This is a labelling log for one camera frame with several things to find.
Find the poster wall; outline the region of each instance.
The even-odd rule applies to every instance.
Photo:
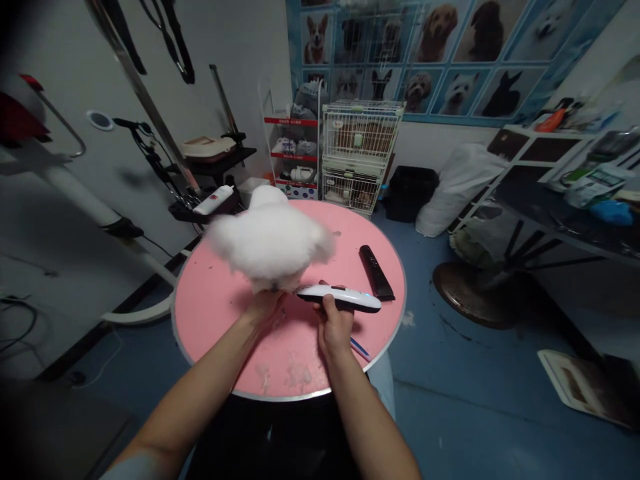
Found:
[[[528,123],[625,0],[286,0],[294,91],[407,102],[405,121]]]

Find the human arm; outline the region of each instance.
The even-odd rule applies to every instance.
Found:
[[[420,479],[418,464],[389,412],[378,398],[349,343],[352,311],[339,311],[332,295],[315,305],[318,342],[351,453],[366,480]]]
[[[220,409],[266,318],[283,292],[256,294],[247,310],[160,400],[130,444],[111,464],[137,455],[154,459],[163,478],[177,478],[194,444]]]

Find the white bag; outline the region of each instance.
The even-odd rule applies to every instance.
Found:
[[[458,146],[440,172],[440,185],[431,201],[420,209],[415,229],[425,237],[437,237],[491,180],[507,168],[507,162],[489,153],[484,145]]]

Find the human hand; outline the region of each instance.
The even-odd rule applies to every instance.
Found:
[[[328,285],[320,280],[321,285]],[[325,295],[322,305],[313,304],[318,314],[318,343],[327,361],[334,360],[344,354],[351,353],[351,328],[353,326],[353,310],[338,310],[333,295]]]
[[[262,290],[256,293],[242,314],[242,318],[245,318],[254,326],[259,325],[269,318],[278,306],[282,304],[285,296],[286,292],[284,290],[278,290],[276,292]]]

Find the white bottle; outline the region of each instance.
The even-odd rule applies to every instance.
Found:
[[[233,193],[233,187],[228,185],[223,185],[218,188],[215,192],[213,192],[210,196],[200,202],[196,208],[193,209],[194,212],[199,213],[200,215],[208,215],[228,199]]]

